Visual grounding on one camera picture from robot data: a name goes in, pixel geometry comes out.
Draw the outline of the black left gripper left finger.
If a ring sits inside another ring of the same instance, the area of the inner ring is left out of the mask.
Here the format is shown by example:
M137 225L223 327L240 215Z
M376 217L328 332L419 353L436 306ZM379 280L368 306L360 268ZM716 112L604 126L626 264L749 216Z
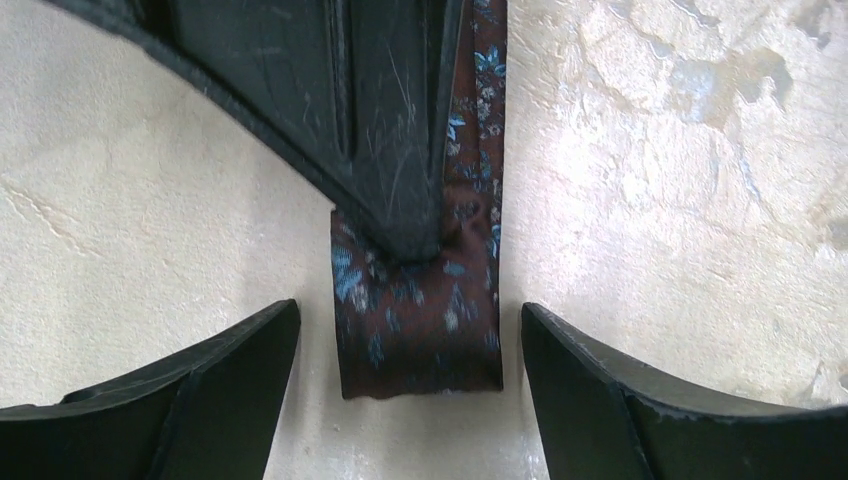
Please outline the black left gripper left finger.
M5 479L260 479L300 334L284 300L144 367L1 412Z

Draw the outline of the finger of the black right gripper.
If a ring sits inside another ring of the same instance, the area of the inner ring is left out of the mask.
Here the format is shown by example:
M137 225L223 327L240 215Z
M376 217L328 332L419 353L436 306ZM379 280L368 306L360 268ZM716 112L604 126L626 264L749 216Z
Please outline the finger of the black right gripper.
M288 162L399 261L440 249L460 1L65 0Z

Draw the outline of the maroon blue floral tie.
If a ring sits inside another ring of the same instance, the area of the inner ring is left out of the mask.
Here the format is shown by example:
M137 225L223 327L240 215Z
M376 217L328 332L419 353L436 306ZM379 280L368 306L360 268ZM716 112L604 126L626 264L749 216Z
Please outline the maroon blue floral tie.
M439 254L400 263L344 215L331 214L341 394L503 387L499 250L508 15L503 1L464 5L447 124Z

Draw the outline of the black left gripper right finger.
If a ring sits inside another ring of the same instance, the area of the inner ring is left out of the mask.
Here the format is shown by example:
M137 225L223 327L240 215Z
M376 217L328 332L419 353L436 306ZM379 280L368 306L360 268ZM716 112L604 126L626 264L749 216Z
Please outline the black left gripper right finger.
M536 303L524 364L553 479L843 479L847 410L750 400L663 372Z

